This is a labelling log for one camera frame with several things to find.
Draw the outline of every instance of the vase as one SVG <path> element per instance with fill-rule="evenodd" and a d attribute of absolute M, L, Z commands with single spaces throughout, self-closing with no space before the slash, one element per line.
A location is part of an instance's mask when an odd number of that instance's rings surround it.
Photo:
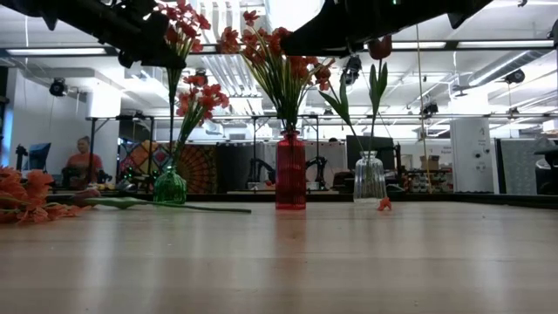
<path fill-rule="evenodd" d="M 306 209 L 306 156 L 299 132 L 284 131 L 276 151 L 276 209 Z"/>
<path fill-rule="evenodd" d="M 376 207 L 387 197 L 384 164 L 376 158 L 377 152 L 361 152 L 355 167 L 354 202 Z"/>
<path fill-rule="evenodd" d="M 167 171 L 155 181 L 153 201 L 167 204 L 183 204 L 186 201 L 186 180 L 176 173 L 175 166 L 167 167 Z"/>

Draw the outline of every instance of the desk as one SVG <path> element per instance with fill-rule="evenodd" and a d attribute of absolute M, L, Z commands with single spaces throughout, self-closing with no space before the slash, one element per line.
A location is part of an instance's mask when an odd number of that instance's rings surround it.
<path fill-rule="evenodd" d="M 2 226 L 2 313 L 555 313 L 558 211 L 101 208 Z"/>

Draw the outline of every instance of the green leaf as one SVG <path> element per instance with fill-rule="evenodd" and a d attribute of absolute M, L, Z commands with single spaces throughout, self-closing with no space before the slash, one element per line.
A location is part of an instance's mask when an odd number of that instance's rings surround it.
<path fill-rule="evenodd" d="M 385 92 L 385 88 L 387 88 L 387 63 L 384 64 L 383 68 L 380 69 L 381 73 L 380 73 L 380 80 L 379 80 L 379 96 L 380 98 L 382 98 L 382 96 L 384 95 Z"/>
<path fill-rule="evenodd" d="M 139 200 L 133 197 L 92 197 L 84 199 L 89 205 L 111 206 L 120 209 L 130 208 L 135 205 L 147 205 L 149 201 Z"/>
<path fill-rule="evenodd" d="M 330 95 L 324 92 L 320 92 L 320 95 L 322 95 L 325 101 L 327 101 L 330 104 L 330 106 L 333 108 L 333 110 L 335 110 L 335 112 L 339 115 L 339 117 L 341 117 L 341 119 L 343 119 L 343 121 L 348 126 L 351 126 L 349 108 L 344 104 L 337 102 L 337 100 L 335 100 L 333 97 L 331 97 Z"/>
<path fill-rule="evenodd" d="M 347 99 L 347 83 L 345 81 L 345 76 L 342 75 L 341 76 L 341 87 L 339 88 L 339 97 L 341 98 L 341 104 L 344 107 L 347 107 L 347 110 L 349 109 L 349 100 Z"/>
<path fill-rule="evenodd" d="M 242 214 L 252 213 L 252 210 L 250 209 L 205 208 L 205 207 L 192 206 L 192 205 L 165 204 L 165 203 L 158 203 L 154 201 L 143 201 L 133 197 L 91 197 L 91 198 L 84 199 L 83 202 L 92 206 L 104 205 L 104 206 L 111 206 L 120 209 L 126 209 L 136 205 L 155 205 L 155 206 L 168 207 L 168 208 L 184 208 L 184 209 L 195 209 L 195 210 L 214 211 L 214 212 L 231 212 L 231 213 L 242 213 Z"/>
<path fill-rule="evenodd" d="M 376 65 L 372 65 L 370 68 L 370 98 L 372 100 L 372 95 L 376 92 L 378 87 L 378 79 L 376 78 Z"/>

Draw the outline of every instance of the white wall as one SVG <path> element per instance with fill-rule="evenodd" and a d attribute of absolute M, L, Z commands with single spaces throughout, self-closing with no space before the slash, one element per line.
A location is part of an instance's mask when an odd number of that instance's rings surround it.
<path fill-rule="evenodd" d="M 87 104 L 90 117 L 115 117 L 120 114 L 121 94 L 109 85 L 98 83 L 93 92 L 87 94 Z M 98 131 L 95 133 L 93 153 L 103 161 L 105 172 L 114 177 L 116 175 L 120 122 L 109 120 L 99 128 L 103 122 L 103 120 L 99 120 L 96 124 Z M 91 134 L 91 122 L 88 124 L 87 134 Z"/>
<path fill-rule="evenodd" d="M 16 147 L 51 143 L 46 169 L 60 174 L 68 157 L 77 152 L 76 141 L 90 132 L 85 121 L 87 104 L 75 98 L 55 98 L 47 87 L 30 81 L 18 69 L 10 69 L 2 165 L 16 166 Z"/>

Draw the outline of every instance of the fluorescent light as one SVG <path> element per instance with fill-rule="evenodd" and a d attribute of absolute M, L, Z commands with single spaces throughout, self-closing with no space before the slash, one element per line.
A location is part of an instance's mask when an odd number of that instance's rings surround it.
<path fill-rule="evenodd" d="M 419 42 L 417 43 L 393 43 L 393 49 L 442 49 L 446 47 L 446 42 Z"/>
<path fill-rule="evenodd" d="M 7 49 L 11 56 L 83 56 L 83 55 L 106 55 L 105 48 L 24 48 Z"/>
<path fill-rule="evenodd" d="M 554 45 L 552 40 L 496 40 L 496 41 L 472 41 L 461 42 L 458 48 L 517 48 L 517 47 L 534 47 L 534 48 L 552 48 Z"/>

